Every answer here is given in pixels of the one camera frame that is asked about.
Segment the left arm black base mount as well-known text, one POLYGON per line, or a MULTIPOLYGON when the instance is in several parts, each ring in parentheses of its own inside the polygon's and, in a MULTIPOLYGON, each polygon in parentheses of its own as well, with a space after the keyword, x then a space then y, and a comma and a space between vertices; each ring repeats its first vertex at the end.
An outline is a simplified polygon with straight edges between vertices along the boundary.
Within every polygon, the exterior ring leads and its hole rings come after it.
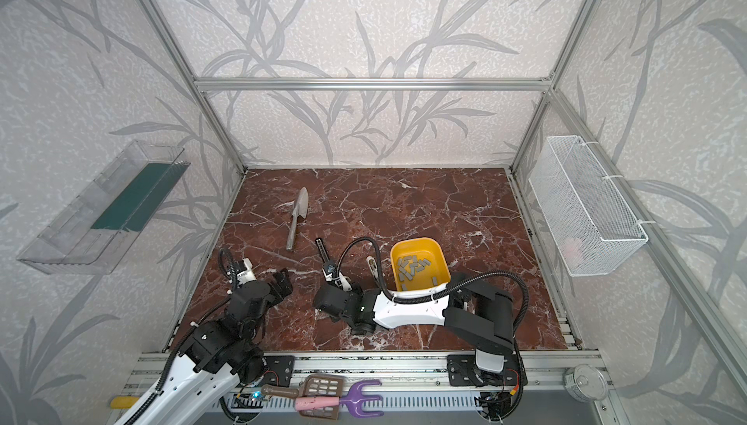
POLYGON ((251 383, 251 387, 264 385, 288 387, 291 384, 296 357, 293 355, 270 355, 264 359, 258 378, 251 383))

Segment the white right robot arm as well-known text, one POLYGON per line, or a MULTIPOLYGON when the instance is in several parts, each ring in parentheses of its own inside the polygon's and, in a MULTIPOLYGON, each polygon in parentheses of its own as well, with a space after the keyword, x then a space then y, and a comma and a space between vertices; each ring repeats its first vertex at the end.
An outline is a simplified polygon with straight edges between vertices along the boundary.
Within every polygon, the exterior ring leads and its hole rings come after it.
POLYGON ((501 374, 511 359, 521 364, 517 330, 528 305, 525 282, 509 271, 459 273, 449 283, 409 292, 345 292, 327 284, 313 301, 316 310, 344 322, 356 336, 410 325, 444 327, 475 349, 477 368, 490 374, 501 374))

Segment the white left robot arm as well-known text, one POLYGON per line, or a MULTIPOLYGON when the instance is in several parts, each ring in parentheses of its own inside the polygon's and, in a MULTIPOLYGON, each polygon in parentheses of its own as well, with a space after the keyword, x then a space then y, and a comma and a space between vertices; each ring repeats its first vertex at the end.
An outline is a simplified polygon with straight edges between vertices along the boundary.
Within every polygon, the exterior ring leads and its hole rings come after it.
POLYGON ((231 289, 192 324, 159 378, 118 423, 194 424, 233 388, 261 380, 268 365, 256 337, 268 311, 292 292, 287 269, 231 289))

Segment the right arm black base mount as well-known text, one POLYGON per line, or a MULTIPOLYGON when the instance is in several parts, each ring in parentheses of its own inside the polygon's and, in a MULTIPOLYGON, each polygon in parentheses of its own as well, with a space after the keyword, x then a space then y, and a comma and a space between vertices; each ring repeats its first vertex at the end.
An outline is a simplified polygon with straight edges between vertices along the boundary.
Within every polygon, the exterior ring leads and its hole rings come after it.
POLYGON ((527 380, 521 376, 517 357, 510 356, 504 362, 503 370, 492 373, 478 368, 476 355, 449 355, 447 357, 447 374, 450 386, 515 387, 519 383, 527 385, 527 380))

